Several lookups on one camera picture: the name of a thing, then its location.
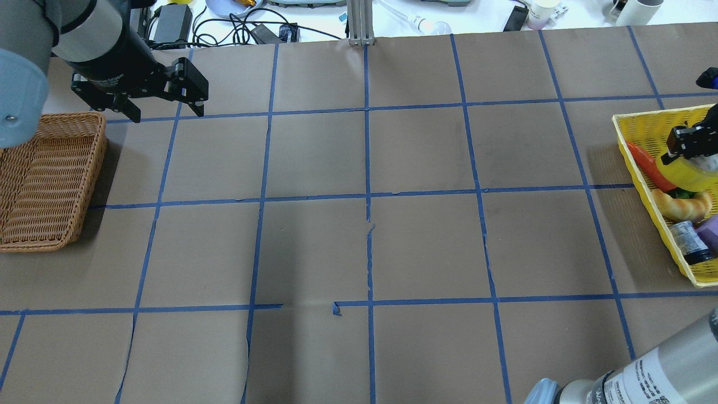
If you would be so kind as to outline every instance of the cup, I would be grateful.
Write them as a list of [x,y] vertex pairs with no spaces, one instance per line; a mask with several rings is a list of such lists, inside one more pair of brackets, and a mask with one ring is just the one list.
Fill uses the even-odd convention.
[[616,25],[646,25],[663,4],[663,0],[628,0]]
[[544,28],[558,5],[559,0],[533,0],[531,8],[528,10],[526,26],[531,29]]

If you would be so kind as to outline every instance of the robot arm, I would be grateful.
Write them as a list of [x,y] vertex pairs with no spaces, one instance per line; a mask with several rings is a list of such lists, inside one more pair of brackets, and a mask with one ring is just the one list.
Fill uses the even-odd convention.
[[96,111],[139,122],[130,98],[187,104],[198,116],[207,79],[187,59],[158,63],[109,0],[0,1],[0,148],[29,140],[47,98],[54,52],[75,70],[71,88]]

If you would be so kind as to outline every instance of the purple object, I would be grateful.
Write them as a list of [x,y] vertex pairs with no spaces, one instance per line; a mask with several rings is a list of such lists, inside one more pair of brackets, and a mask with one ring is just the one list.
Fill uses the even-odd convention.
[[718,254],[718,214],[709,217],[698,226],[696,233],[714,255]]

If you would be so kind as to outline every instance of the white label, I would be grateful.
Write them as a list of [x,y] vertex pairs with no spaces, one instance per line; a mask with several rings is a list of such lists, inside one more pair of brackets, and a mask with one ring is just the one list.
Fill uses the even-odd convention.
[[604,391],[608,404],[687,404],[663,372],[658,348],[611,377]]

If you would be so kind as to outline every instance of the yellow basket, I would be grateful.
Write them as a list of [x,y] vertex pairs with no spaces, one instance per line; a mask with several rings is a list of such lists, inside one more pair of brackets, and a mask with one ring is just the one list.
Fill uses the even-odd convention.
[[[653,223],[661,234],[663,243],[668,247],[681,273],[687,276],[698,288],[718,285],[718,259],[688,265],[688,262],[683,258],[681,250],[678,248],[678,245],[676,245],[673,236],[668,230],[668,227],[675,222],[665,219],[663,215],[661,215],[661,212],[656,206],[656,202],[651,197],[651,190],[656,186],[651,182],[650,178],[643,175],[635,164],[633,156],[626,146],[626,141],[642,147],[654,158],[658,159],[660,158],[662,148],[665,148],[666,137],[670,133],[671,128],[684,125],[685,122],[688,122],[688,125],[691,126],[703,120],[711,106],[713,106],[713,104],[613,116],[613,124],[616,126],[616,132],[618,133],[618,145],[623,159],[626,161],[626,167],[628,167],[631,177],[633,178],[633,184],[640,194],[640,199],[648,210],[648,214],[651,215]],[[708,217],[710,217],[718,212],[718,200],[716,199],[716,195],[718,195],[718,184],[708,189],[708,191],[711,193],[714,201],[713,208],[708,215]]]

